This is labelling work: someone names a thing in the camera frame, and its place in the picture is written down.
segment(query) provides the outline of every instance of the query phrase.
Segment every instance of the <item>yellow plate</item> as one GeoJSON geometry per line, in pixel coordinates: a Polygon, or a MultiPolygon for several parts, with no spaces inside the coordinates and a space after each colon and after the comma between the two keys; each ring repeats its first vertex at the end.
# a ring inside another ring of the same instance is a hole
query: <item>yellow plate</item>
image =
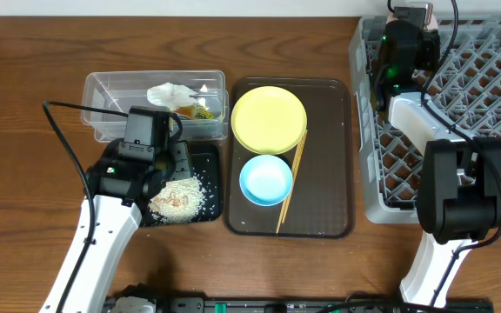
{"type": "Polygon", "coordinates": [[[258,154],[281,154],[295,147],[306,130],[303,104],[288,90],[265,86],[239,98],[231,115],[235,138],[258,154]]]}

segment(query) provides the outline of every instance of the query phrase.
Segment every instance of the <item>wooden table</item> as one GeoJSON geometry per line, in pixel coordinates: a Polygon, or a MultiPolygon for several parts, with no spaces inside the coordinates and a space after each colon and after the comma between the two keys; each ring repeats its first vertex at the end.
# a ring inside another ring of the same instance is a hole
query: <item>wooden table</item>
{"type": "MultiPolygon", "coordinates": [[[[81,103],[95,71],[221,70],[247,76],[332,77],[351,86],[348,45],[358,18],[0,17],[0,312],[38,311],[73,237],[82,185],[42,111],[81,103]]],[[[110,293],[129,284],[208,296],[391,295],[411,266],[418,225],[364,215],[353,100],[357,221],[344,240],[231,234],[221,220],[139,230],[110,293]]],[[[104,145],[76,110],[54,109],[80,161],[104,145]]],[[[501,312],[501,240],[472,252],[451,296],[489,297],[501,312]]]]}

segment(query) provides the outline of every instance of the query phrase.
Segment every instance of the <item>green connector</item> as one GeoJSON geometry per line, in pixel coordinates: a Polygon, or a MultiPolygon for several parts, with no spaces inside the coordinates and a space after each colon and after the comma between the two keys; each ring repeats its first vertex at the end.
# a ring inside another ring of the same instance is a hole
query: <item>green connector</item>
{"type": "Polygon", "coordinates": [[[339,313],[339,310],[333,310],[331,313],[339,313]]]}
{"type": "Polygon", "coordinates": [[[216,303],[216,313],[227,313],[227,304],[216,303]]]}

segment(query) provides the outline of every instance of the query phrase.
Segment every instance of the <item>green light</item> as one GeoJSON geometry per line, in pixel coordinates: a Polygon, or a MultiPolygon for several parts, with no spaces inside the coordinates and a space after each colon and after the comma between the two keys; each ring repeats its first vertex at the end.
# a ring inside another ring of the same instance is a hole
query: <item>green light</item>
{"type": "Polygon", "coordinates": [[[393,78],[396,76],[396,74],[397,74],[397,71],[394,69],[388,69],[388,72],[386,73],[388,78],[393,78]]]}

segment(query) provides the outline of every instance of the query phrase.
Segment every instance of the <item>clear plastic container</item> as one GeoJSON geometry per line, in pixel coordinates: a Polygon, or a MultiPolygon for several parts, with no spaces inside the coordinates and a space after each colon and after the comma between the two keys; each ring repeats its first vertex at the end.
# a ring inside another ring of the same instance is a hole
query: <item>clear plastic container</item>
{"type": "MultiPolygon", "coordinates": [[[[163,83],[185,85],[197,94],[193,97],[204,101],[215,118],[183,120],[184,140],[222,140],[227,137],[229,124],[229,99],[225,90],[225,75],[219,70],[147,70],[131,72],[91,73],[84,85],[83,105],[129,112],[131,106],[156,108],[148,102],[148,89],[163,83]]],[[[83,111],[84,124],[94,128],[98,142],[107,143],[122,138],[127,125],[126,118],[111,114],[83,111]]]]}

